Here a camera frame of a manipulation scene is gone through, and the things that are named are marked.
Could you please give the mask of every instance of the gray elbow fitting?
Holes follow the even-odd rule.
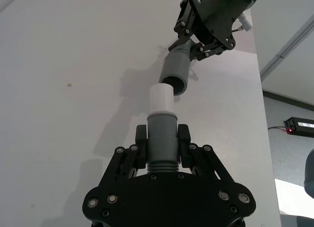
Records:
[[[159,83],[169,84],[173,87],[174,95],[183,94],[187,88],[190,70],[190,48],[192,42],[175,47],[164,60]]]

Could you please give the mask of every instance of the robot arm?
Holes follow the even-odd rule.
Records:
[[[183,0],[174,27],[178,40],[169,51],[187,42],[192,35],[200,41],[193,43],[190,60],[203,60],[232,50],[236,41],[232,35],[233,22],[256,0]]]

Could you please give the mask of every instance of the gray plastic tube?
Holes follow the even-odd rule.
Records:
[[[147,162],[148,173],[178,170],[177,116],[173,88],[157,84],[150,89]]]
[[[188,73],[190,70],[190,48],[192,42],[175,47],[163,62],[159,83],[169,84],[173,87],[174,95],[183,94],[187,88]]]

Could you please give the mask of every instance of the cable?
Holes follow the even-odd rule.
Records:
[[[281,128],[285,128],[285,126],[272,126],[272,127],[269,127],[268,130],[278,129],[278,130],[286,131],[286,128],[284,130]]]

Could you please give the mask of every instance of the threaded pipe end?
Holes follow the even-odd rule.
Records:
[[[177,172],[179,165],[176,162],[163,161],[163,162],[150,162],[147,166],[148,173],[154,172]]]

